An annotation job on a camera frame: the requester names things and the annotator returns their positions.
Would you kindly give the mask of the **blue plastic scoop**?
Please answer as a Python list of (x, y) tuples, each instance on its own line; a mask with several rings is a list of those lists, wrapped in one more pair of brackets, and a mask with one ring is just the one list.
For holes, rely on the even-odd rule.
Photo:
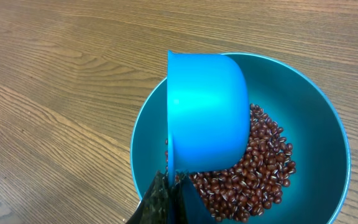
[(249, 97), (235, 61), (222, 54), (167, 54), (168, 181), (177, 171), (232, 167), (249, 137)]

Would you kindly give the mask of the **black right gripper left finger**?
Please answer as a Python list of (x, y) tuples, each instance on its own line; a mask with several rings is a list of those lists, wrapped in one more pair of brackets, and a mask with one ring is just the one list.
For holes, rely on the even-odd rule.
[(169, 212), (168, 173), (158, 171), (139, 206), (126, 224), (167, 224)]

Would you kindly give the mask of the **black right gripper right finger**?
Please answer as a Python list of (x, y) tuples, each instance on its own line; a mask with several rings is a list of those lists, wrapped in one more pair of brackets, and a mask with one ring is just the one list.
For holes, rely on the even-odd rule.
[(186, 172), (174, 184), (174, 224), (216, 224)]

